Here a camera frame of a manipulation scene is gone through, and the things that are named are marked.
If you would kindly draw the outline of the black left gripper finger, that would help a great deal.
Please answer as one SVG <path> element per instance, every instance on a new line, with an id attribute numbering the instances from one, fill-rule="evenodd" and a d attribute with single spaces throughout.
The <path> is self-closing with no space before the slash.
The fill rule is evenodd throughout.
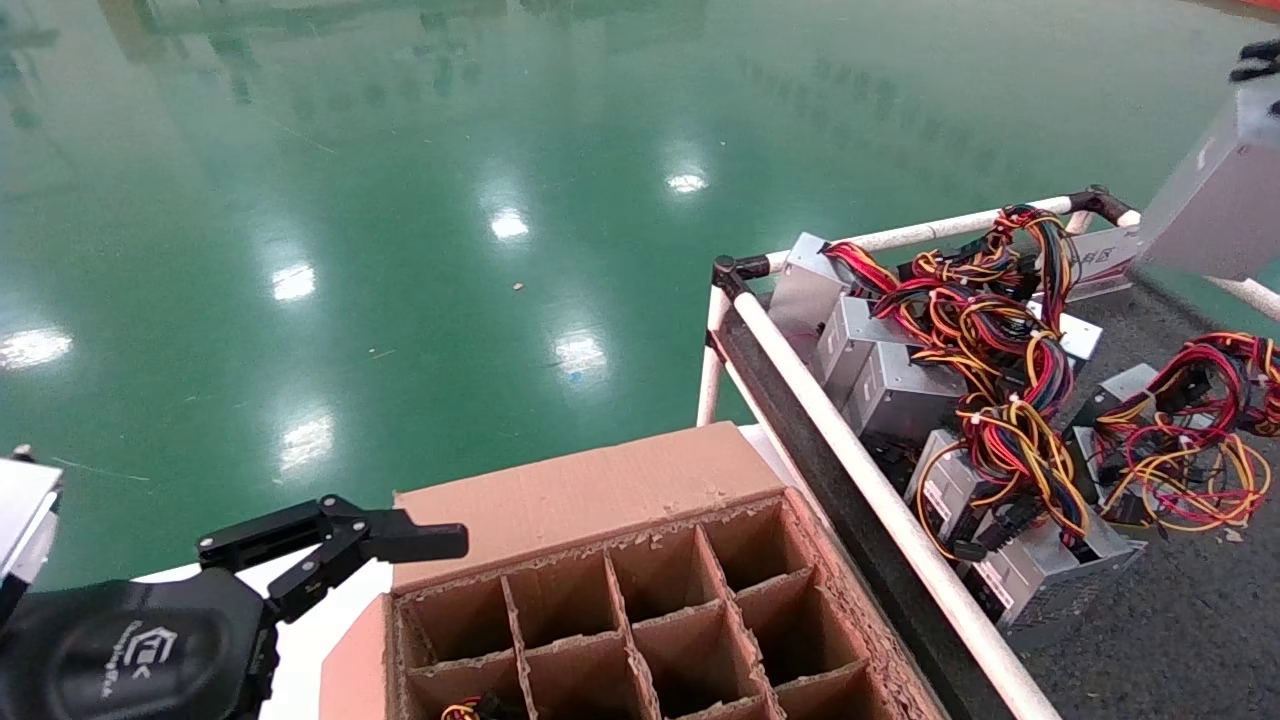
<path id="1" fill-rule="evenodd" d="M 268 606 L 279 623 L 302 618 L 366 562 L 462 559 L 468 553 L 468 528 L 460 523 L 419 525 L 403 509 L 366 510 L 326 495 L 216 530 L 197 543 L 204 570 L 230 573 L 300 550 L 308 555 L 268 587 Z"/>

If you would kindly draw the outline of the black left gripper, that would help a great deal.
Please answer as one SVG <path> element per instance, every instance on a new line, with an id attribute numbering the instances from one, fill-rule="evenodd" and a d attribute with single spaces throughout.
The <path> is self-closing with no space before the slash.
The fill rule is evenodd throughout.
<path id="1" fill-rule="evenodd" d="M 278 632 L 236 575 L 27 594 L 3 625 L 5 719 L 255 719 Z"/>

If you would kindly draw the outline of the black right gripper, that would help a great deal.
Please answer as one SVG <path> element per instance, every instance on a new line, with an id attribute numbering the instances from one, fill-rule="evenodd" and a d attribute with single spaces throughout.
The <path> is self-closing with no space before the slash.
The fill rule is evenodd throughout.
<path id="1" fill-rule="evenodd" d="M 1236 65 L 1230 70 L 1230 82 L 1238 85 L 1276 76 L 1279 73 L 1279 38 L 1247 44 L 1240 49 Z"/>

